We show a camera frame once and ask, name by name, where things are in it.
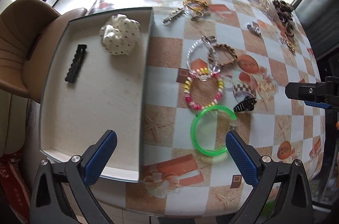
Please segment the black small claw clip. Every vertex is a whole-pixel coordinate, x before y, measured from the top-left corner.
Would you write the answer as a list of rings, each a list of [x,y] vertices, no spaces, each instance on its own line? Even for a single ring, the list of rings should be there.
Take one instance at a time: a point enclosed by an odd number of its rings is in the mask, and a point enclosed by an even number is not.
[[[234,112],[253,111],[254,106],[257,103],[257,99],[254,97],[246,96],[243,101],[239,102],[234,108]]]

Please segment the silver rhinestone small clip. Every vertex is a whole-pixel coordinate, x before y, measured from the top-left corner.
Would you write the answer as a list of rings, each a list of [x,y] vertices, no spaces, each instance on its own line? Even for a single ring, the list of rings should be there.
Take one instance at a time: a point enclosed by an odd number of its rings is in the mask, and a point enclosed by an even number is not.
[[[261,36],[261,30],[257,23],[255,22],[252,22],[252,24],[248,23],[246,27],[254,35]]]

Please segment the green plastic bangle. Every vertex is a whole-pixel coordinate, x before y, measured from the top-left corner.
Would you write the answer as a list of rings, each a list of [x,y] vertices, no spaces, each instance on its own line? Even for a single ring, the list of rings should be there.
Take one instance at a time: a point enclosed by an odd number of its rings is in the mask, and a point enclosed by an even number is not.
[[[190,137],[194,149],[202,155],[216,157],[228,151],[223,140],[217,144],[217,136],[224,138],[230,128],[236,126],[237,117],[231,109],[213,105],[199,112],[192,121]]]

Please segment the black wavy hair clip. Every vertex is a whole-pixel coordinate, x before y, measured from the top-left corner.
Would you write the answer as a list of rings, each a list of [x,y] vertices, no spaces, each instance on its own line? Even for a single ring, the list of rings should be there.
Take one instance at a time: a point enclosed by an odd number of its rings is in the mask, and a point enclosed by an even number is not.
[[[65,77],[65,82],[74,83],[76,81],[87,53],[86,49],[87,49],[86,44],[79,44],[77,46],[71,66],[69,67],[69,70]]]

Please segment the gold bunny hair clip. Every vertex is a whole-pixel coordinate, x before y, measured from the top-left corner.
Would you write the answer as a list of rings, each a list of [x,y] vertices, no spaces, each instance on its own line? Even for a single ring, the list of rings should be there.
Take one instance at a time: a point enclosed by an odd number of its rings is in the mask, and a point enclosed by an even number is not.
[[[194,11],[191,15],[191,21],[197,21],[200,18],[209,17],[210,13],[208,11]]]

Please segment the silver bar hair clip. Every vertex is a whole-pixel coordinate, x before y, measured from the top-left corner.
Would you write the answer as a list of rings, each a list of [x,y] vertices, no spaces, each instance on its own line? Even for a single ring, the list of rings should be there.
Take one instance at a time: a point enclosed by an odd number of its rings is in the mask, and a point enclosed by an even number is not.
[[[184,13],[185,13],[185,10],[183,8],[176,9],[174,12],[169,14],[166,18],[163,18],[163,24],[166,25],[166,24],[174,21],[178,17],[182,16]]]

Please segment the white dotted scrunchie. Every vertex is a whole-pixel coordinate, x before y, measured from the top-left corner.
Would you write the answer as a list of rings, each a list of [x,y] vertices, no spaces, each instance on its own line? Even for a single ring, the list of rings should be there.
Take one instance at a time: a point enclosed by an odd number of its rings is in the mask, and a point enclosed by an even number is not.
[[[99,31],[102,44],[111,55],[129,55],[141,39],[140,24],[126,15],[109,17]]]

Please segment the gold leaf hair clip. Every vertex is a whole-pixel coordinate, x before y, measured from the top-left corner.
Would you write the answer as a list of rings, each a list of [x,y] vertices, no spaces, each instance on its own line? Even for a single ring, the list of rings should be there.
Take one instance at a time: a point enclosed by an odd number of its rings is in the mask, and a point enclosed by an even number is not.
[[[282,42],[282,44],[285,44],[292,54],[295,54],[295,48],[291,42],[289,42],[286,38],[282,37],[280,37],[280,42]]]

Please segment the leopard print scrunchie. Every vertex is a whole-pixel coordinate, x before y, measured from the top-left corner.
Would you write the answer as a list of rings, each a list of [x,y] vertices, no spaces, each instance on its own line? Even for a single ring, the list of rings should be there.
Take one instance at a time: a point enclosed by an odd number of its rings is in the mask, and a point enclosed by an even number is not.
[[[283,0],[274,0],[272,3],[281,22],[292,21],[292,12],[294,10],[292,5]]]

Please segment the clear large claw clip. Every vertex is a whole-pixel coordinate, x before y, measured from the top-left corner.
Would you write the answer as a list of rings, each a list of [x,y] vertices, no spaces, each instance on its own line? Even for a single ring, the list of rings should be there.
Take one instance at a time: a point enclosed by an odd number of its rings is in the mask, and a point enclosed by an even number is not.
[[[274,5],[269,0],[260,0],[259,9],[265,13],[270,19],[276,18],[276,10]]]

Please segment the checkered patterned tablecloth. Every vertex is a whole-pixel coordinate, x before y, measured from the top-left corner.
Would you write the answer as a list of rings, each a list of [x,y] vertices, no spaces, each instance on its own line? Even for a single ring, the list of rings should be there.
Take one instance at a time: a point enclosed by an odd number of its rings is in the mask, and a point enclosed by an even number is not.
[[[90,13],[119,8],[152,7],[154,25],[149,44],[145,88],[144,162],[139,183],[103,181],[101,200],[139,213],[202,217],[238,210],[251,191],[231,157],[208,157],[194,149],[190,128],[195,112],[187,101],[210,104],[222,90],[220,104],[233,109],[246,95],[257,103],[252,112],[237,114],[242,139],[276,162],[303,162],[313,179],[324,156],[325,112],[290,100],[289,82],[318,82],[320,75],[311,45],[294,19],[292,54],[283,27],[249,0],[97,0]],[[164,25],[163,18],[185,13]],[[194,11],[209,17],[191,21]],[[261,36],[246,25],[255,22]],[[223,68],[221,82],[195,80],[187,87],[186,55],[202,35],[234,48],[238,61]]]

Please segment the grey shallow tray box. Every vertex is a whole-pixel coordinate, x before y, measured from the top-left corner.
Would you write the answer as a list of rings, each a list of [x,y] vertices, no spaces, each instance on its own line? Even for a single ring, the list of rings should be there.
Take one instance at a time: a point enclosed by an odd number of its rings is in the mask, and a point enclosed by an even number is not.
[[[124,14],[140,24],[141,39],[129,55],[111,55],[99,36],[112,15]],[[99,12],[70,21],[60,38],[41,98],[40,150],[66,162],[81,155],[107,131],[117,147],[101,175],[135,183],[140,177],[142,122],[151,7]],[[65,82],[77,46],[87,45],[74,83]]]

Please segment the brown leather chair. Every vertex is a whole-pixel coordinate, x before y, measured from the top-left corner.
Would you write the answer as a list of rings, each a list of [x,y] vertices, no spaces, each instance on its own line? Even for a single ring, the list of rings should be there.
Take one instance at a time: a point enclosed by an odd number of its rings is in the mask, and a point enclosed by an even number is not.
[[[40,102],[57,44],[85,8],[58,13],[42,0],[16,0],[1,13],[1,90]]]

